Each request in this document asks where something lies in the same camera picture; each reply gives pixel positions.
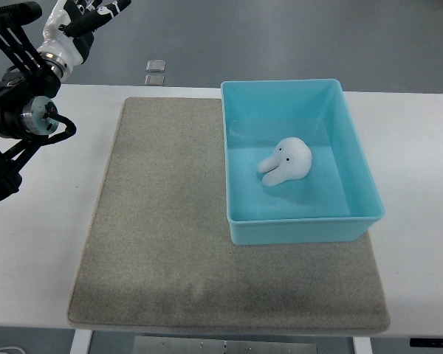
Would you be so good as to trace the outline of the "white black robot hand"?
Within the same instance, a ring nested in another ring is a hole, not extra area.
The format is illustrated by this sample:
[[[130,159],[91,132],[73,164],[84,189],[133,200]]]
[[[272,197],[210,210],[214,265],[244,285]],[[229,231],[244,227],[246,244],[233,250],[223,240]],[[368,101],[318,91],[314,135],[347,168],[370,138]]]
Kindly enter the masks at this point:
[[[109,23],[130,1],[58,1],[43,30],[38,53],[50,65],[70,71],[89,56],[94,31]]]

